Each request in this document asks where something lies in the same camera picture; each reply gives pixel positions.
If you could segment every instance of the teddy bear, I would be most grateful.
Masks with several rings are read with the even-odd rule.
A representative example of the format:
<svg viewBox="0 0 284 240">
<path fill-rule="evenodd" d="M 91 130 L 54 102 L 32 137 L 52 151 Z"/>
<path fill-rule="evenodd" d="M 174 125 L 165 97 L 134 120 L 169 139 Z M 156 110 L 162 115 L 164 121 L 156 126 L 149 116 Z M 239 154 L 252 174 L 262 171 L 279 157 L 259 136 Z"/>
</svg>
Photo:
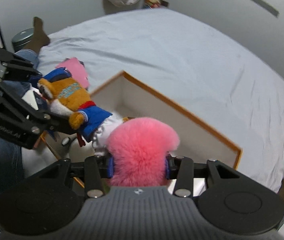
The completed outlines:
<svg viewBox="0 0 284 240">
<path fill-rule="evenodd" d="M 86 89 L 60 67 L 38 81 L 38 88 L 50 103 L 50 111 L 69 117 L 69 124 L 95 150 L 105 148 L 109 134 L 123 123 L 123 119 L 101 109 L 91 100 Z"/>
</svg>

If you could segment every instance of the plush toy ear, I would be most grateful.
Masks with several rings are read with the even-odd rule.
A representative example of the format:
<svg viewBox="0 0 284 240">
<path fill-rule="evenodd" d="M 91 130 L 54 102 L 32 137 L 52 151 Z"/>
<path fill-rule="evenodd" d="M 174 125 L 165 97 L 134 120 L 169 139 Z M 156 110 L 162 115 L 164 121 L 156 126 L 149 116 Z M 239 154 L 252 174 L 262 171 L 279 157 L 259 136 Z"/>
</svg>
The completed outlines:
<svg viewBox="0 0 284 240">
<path fill-rule="evenodd" d="M 54 94 L 56 94 L 55 89 L 49 81 L 47 81 L 45 78 L 41 78 L 38 81 L 38 88 L 40 90 L 40 93 L 44 95 L 47 99 L 54 99 Z"/>
</svg>

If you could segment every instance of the bed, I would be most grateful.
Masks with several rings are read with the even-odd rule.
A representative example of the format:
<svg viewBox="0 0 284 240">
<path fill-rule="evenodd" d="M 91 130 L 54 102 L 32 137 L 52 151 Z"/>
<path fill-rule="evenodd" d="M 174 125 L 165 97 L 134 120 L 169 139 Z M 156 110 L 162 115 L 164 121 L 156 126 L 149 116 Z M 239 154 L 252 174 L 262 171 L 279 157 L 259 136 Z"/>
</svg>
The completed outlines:
<svg viewBox="0 0 284 240">
<path fill-rule="evenodd" d="M 277 192 L 284 177 L 284 80 L 218 30 L 168 9 L 101 17 L 50 35 L 43 74 L 83 61 L 93 90 L 125 70 L 243 148 L 238 170 Z M 280 231 L 284 235 L 284 226 Z"/>
</svg>

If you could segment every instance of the green trash can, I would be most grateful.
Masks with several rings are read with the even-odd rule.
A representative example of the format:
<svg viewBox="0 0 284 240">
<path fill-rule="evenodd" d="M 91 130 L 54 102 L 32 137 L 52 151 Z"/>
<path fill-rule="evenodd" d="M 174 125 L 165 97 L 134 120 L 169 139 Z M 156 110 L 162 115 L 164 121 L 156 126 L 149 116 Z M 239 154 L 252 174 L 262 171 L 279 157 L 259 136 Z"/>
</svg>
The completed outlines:
<svg viewBox="0 0 284 240">
<path fill-rule="evenodd" d="M 12 46 L 14 52 L 23 49 L 24 46 L 32 39 L 33 36 L 33 28 L 26 29 L 24 31 L 19 32 L 12 38 Z"/>
</svg>

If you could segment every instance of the round black disc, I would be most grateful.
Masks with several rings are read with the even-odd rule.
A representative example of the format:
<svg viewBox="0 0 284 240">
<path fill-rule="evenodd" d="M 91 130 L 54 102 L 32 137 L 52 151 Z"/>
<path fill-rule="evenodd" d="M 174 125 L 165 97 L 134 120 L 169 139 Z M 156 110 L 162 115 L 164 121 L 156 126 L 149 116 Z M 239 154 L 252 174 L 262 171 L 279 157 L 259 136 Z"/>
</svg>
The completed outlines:
<svg viewBox="0 0 284 240">
<path fill-rule="evenodd" d="M 203 192 L 197 206 L 208 222 L 238 235 L 267 232 L 284 217 L 280 197 L 254 181 L 227 179 Z"/>
<path fill-rule="evenodd" d="M 42 179 L 0 195 L 0 228 L 17 235 L 50 233 L 70 223 L 81 206 L 75 192 Z"/>
</svg>

